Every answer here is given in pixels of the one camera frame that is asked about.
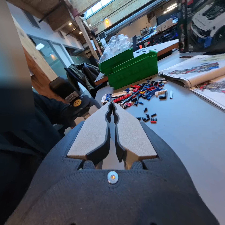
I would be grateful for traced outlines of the white table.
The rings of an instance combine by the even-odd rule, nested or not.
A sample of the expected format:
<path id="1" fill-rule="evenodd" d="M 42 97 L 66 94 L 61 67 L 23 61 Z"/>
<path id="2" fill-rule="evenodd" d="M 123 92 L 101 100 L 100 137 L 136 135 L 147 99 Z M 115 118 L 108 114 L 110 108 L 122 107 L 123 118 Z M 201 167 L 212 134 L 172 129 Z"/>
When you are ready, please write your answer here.
<path id="1" fill-rule="evenodd" d="M 155 51 L 155 52 L 157 52 L 157 56 L 159 57 L 167 52 L 172 51 L 173 49 L 178 49 L 178 48 L 179 48 L 179 39 L 176 39 L 176 40 L 168 41 L 165 43 L 161 43 L 161 44 L 157 44 L 157 45 L 139 49 L 139 50 L 133 52 L 133 56 L 135 58 L 139 55 L 147 54 L 150 51 Z"/>

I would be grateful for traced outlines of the pile of toy bricks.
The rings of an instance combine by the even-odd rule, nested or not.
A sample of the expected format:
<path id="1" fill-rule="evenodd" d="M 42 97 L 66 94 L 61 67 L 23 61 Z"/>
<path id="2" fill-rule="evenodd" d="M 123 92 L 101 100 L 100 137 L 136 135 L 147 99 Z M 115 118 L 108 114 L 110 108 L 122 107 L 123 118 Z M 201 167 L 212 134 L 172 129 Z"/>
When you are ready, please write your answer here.
<path id="1" fill-rule="evenodd" d="M 168 96 L 168 91 L 165 89 L 165 84 L 167 83 L 168 80 L 165 78 L 162 78 L 158 81 L 154 81 L 149 78 L 146 79 L 146 82 L 131 85 L 130 88 L 126 88 L 121 92 L 103 95 L 101 104 L 104 105 L 110 102 L 112 97 L 113 103 L 119 104 L 123 109 L 126 109 L 132 105 L 143 105 L 144 103 L 139 101 L 140 98 L 149 101 L 153 96 L 155 96 L 159 100 L 165 100 Z"/>

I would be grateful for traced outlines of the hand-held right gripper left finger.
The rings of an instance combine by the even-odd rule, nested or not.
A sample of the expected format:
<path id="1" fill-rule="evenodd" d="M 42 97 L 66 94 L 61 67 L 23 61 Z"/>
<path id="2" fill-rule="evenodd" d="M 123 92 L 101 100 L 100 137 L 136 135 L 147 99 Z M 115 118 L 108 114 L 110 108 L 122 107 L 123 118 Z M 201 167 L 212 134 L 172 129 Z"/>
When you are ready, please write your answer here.
<path id="1" fill-rule="evenodd" d="M 81 128 L 71 145 L 67 157 L 92 161 L 94 165 L 101 163 L 109 154 L 112 102 L 108 102 L 96 110 L 95 105 L 89 110 L 90 116 L 81 122 Z"/>

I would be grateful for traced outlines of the toy car set box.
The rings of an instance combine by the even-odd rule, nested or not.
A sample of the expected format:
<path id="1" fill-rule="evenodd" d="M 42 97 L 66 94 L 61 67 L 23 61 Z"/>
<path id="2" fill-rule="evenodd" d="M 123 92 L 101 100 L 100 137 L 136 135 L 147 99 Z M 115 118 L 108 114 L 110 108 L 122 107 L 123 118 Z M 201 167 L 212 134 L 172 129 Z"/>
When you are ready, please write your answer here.
<path id="1" fill-rule="evenodd" d="M 179 51 L 225 52 L 225 1 L 178 0 Z"/>

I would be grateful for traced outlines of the green plastic bin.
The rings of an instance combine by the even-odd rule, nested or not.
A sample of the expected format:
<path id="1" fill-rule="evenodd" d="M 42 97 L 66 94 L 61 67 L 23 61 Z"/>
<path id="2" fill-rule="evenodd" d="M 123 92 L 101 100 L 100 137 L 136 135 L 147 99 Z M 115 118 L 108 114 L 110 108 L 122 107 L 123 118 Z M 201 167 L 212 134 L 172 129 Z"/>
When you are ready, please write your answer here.
<path id="1" fill-rule="evenodd" d="M 113 68 L 132 59 L 133 58 L 133 48 L 129 48 L 128 50 L 119 53 L 118 55 L 99 63 L 99 70 L 105 76 L 108 76 L 113 73 Z"/>
<path id="2" fill-rule="evenodd" d="M 157 52 L 150 50 L 149 53 L 143 53 L 132 58 L 113 69 L 109 74 L 108 83 L 114 89 L 120 89 L 124 86 L 145 79 L 158 73 Z"/>

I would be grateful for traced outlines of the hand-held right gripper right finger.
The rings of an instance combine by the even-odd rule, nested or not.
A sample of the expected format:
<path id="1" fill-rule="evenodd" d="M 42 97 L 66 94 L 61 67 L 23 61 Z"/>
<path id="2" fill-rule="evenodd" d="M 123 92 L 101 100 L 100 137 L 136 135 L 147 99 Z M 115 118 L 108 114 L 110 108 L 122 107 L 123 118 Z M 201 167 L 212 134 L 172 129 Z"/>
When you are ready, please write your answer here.
<path id="1" fill-rule="evenodd" d="M 157 153 L 141 122 L 119 104 L 113 103 L 116 155 L 119 162 L 154 159 Z"/>

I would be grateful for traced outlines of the grey desk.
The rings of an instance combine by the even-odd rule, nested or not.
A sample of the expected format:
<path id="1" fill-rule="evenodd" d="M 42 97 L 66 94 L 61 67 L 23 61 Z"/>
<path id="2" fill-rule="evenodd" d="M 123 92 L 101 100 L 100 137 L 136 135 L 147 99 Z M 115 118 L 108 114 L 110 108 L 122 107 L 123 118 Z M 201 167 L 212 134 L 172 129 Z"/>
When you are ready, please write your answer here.
<path id="1" fill-rule="evenodd" d="M 125 111 L 134 117 L 156 113 L 149 126 L 178 155 L 201 198 L 221 225 L 225 224 L 225 112 L 176 80 L 165 85 L 167 99 L 153 96 Z"/>

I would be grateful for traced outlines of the clear plastic bag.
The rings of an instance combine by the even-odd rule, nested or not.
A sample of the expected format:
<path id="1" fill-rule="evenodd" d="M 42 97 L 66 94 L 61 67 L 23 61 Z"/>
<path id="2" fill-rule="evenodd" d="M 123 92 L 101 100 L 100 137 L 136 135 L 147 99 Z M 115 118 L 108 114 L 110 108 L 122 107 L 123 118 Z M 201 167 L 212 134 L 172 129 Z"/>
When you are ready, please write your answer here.
<path id="1" fill-rule="evenodd" d="M 99 63 L 102 63 L 131 48 L 132 40 L 127 35 L 119 34 L 111 37 L 104 52 L 100 57 Z"/>

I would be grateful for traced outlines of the chair draped with jackets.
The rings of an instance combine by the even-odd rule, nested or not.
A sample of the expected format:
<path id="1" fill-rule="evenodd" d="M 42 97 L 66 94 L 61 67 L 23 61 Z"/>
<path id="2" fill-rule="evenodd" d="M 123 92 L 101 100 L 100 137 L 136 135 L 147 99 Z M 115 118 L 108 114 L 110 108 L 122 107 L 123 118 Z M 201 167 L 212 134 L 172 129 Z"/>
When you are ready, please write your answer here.
<path id="1" fill-rule="evenodd" d="M 89 63 L 82 63 L 79 65 L 72 64 L 68 68 L 64 68 L 68 81 L 73 87 L 78 90 L 78 82 L 82 84 L 90 93 L 91 97 L 95 98 L 97 91 L 105 86 L 107 82 L 96 85 L 94 82 L 100 70 Z"/>

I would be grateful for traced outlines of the open instruction booklet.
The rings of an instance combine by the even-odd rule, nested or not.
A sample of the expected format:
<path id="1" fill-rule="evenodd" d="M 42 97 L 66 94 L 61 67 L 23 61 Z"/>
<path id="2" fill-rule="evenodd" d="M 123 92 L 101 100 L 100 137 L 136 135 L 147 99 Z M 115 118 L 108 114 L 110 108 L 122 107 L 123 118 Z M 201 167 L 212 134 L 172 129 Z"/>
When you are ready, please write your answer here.
<path id="1" fill-rule="evenodd" d="M 197 55 L 158 72 L 225 110 L 225 54 Z"/>

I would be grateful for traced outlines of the person's left forearm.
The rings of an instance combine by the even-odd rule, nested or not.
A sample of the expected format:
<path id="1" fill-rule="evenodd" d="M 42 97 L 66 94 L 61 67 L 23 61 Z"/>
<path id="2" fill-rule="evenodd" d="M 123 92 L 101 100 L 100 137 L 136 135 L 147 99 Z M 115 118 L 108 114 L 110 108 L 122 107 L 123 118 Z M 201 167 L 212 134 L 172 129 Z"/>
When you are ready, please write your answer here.
<path id="1" fill-rule="evenodd" d="M 73 109 L 69 104 L 33 92 L 34 102 L 47 116 L 52 125 L 64 125 L 74 128 Z"/>

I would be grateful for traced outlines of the cluttered work table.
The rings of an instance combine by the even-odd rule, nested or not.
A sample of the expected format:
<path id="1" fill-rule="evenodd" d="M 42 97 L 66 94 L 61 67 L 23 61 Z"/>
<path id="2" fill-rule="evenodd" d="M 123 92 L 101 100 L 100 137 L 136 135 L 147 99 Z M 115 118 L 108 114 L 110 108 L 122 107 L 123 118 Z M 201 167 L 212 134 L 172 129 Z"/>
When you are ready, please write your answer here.
<path id="1" fill-rule="evenodd" d="M 167 22 L 170 22 L 169 20 L 167 20 L 166 22 L 164 22 L 164 23 L 162 23 L 161 25 L 159 25 L 159 26 L 155 26 L 154 28 L 155 29 L 153 29 L 153 32 L 151 32 L 151 33 L 147 33 L 147 34 L 145 34 L 145 35 L 143 35 L 143 36 L 137 36 L 137 39 L 140 41 L 140 40 L 144 40 L 144 39 L 147 39 L 147 38 L 149 38 L 149 37 L 152 37 L 152 36 L 154 36 L 154 35 L 157 35 L 157 34 L 159 34 L 159 33 L 161 33 L 161 32 L 165 32 L 166 30 L 168 30 L 168 29 L 170 29 L 170 28 L 172 28 L 172 27 L 174 27 L 174 26 L 176 26 L 177 25 L 177 22 L 176 23 L 167 23 Z"/>

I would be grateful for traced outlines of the person's black sweater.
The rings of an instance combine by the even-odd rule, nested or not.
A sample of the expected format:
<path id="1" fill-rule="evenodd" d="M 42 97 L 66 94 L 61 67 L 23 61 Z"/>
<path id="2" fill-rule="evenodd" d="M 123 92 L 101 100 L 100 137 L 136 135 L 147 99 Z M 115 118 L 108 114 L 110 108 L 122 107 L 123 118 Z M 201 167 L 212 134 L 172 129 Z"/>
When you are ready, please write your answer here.
<path id="1" fill-rule="evenodd" d="M 27 192 L 35 172 L 62 139 L 39 106 L 24 130 L 0 134 L 0 224 L 4 225 Z"/>

